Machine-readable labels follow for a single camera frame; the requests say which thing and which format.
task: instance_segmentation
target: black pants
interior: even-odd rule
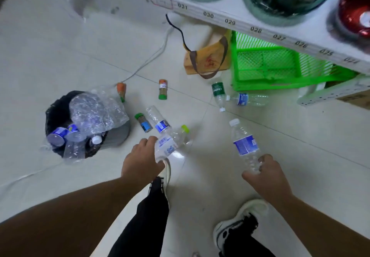
[[[114,243],[108,257],[160,257],[168,213],[167,198],[160,184],[153,184],[150,194],[139,203],[135,216]],[[275,257],[251,236],[227,238],[224,250],[225,257]]]

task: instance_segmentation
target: forearm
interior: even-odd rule
[[[275,205],[312,257],[363,257],[370,240],[293,195]]]
[[[140,190],[121,177],[27,209],[0,224],[0,256],[88,257]]]

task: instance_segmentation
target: brown strap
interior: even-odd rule
[[[215,72],[213,73],[209,73],[209,74],[205,74],[205,75],[202,75],[201,73],[198,72],[198,69],[197,69],[197,51],[196,50],[192,50],[190,53],[189,53],[189,56],[190,56],[190,61],[191,61],[191,64],[193,65],[193,68],[194,70],[199,74],[201,75],[202,78],[204,79],[210,79],[210,78],[213,78],[217,72],[220,70],[221,68],[221,65],[224,63],[224,60],[225,60],[225,57],[226,57],[226,54],[228,53],[228,48],[229,48],[229,43],[228,43],[228,40],[226,39],[225,36],[223,36],[220,41],[219,41],[223,46],[224,46],[224,55],[222,56],[222,60],[221,60],[221,63],[220,63],[220,66],[217,68],[217,70],[215,70]]]

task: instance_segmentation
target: black cable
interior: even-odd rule
[[[178,27],[174,26],[174,25],[172,24],[172,22],[171,22],[171,21],[169,21],[169,18],[168,18],[168,15],[167,15],[167,14],[166,14],[166,19],[167,19],[167,22],[169,23],[169,25],[171,25],[173,28],[175,28],[175,29],[177,29],[178,31],[180,31],[181,36],[182,36],[182,42],[183,42],[183,44],[184,44],[185,49],[186,49],[188,52],[191,52],[191,50],[190,50],[190,49],[187,47],[187,45],[185,44],[185,38],[184,38],[184,34],[183,34],[182,30],[181,30],[180,28],[178,28]]]

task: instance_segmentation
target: green bottle label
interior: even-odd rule
[[[213,96],[225,94],[224,84],[222,82],[212,85]]]

